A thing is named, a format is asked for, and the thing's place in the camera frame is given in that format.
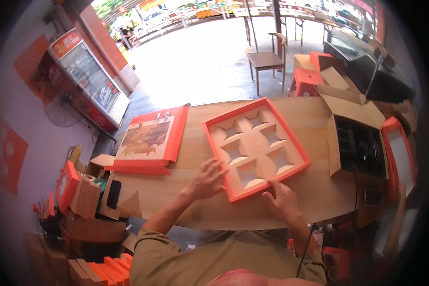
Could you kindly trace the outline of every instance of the smartphone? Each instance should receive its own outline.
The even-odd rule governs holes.
[[[383,191],[381,189],[366,187],[364,192],[365,206],[381,206],[383,199]]]
[[[119,197],[119,192],[121,191],[121,182],[112,180],[110,186],[110,193],[107,198],[107,207],[111,209],[116,209],[117,199]]]

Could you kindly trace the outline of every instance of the fridge sign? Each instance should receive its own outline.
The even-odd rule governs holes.
[[[51,45],[51,49],[57,58],[61,59],[82,40],[83,39],[78,33],[73,30],[57,39],[57,41]]]

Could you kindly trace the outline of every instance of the hand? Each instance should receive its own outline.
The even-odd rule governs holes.
[[[267,201],[273,214],[284,220],[289,226],[295,226],[303,221],[302,213],[297,205],[297,195],[289,187],[277,180],[270,180],[275,189],[274,198],[270,192],[263,192],[262,198]]]
[[[225,191],[221,179],[229,169],[221,170],[221,164],[222,162],[216,158],[202,163],[181,193],[194,202],[198,199],[209,199],[215,194]]]

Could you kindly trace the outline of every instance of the olive shirt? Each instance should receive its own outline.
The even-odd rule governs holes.
[[[257,231],[225,232],[216,242],[181,252],[166,235],[141,229],[130,266],[131,286],[203,286],[233,269],[259,275],[295,278],[300,259],[286,243]],[[300,278],[326,284],[321,253],[305,256]]]

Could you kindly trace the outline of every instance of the display fridge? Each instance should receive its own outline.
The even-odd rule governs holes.
[[[87,44],[72,29],[49,46],[49,53],[65,73],[83,90],[89,116],[105,130],[119,127],[130,102],[103,69]]]

